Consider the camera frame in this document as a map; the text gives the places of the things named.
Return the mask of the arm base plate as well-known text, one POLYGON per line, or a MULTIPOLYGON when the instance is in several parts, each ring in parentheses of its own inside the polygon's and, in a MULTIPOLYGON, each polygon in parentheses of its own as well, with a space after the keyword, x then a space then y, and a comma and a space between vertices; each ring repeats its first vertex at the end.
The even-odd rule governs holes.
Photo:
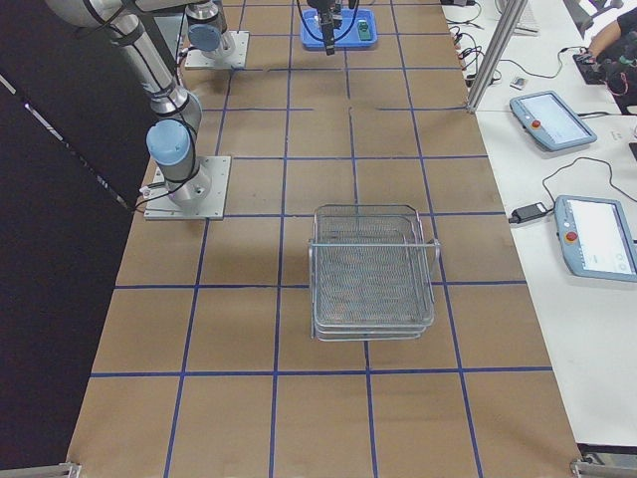
POLYGON ((220 33, 204 28, 189 29, 191 49, 186 55, 187 70, 242 70, 246 66, 250 33, 231 31, 220 33))
POLYGON ((231 171, 230 156, 198 156, 199 170, 193 179, 177 187, 166 188, 163 173, 155 168, 152 186, 141 188, 143 217, 146 220, 222 220, 225 213, 231 171))

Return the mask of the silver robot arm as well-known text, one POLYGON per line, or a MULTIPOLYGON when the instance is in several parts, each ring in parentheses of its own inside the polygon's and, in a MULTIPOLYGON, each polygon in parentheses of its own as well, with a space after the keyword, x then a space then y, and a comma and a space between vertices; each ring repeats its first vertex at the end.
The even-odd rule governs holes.
POLYGON ((134 70, 157 115, 146 144, 163 174, 168 198, 183 211, 199 207, 212 184, 195 151, 202 107, 163 61, 140 17, 182 6, 191 44, 211 52, 220 46, 225 26, 221 6, 213 1, 49 1, 47 6, 84 34, 107 30, 110 42, 134 70))
MULTIPOLYGON (((342 24, 341 1, 308 1, 318 15, 320 36, 325 53, 331 56, 335 53, 337 38, 335 31, 342 24)), ((226 61, 236 52, 233 33, 227 28, 223 8, 220 2, 213 4, 210 15, 205 20, 195 20, 194 8, 188 8, 188 39, 190 47, 198 50, 204 57, 215 61, 226 61)))

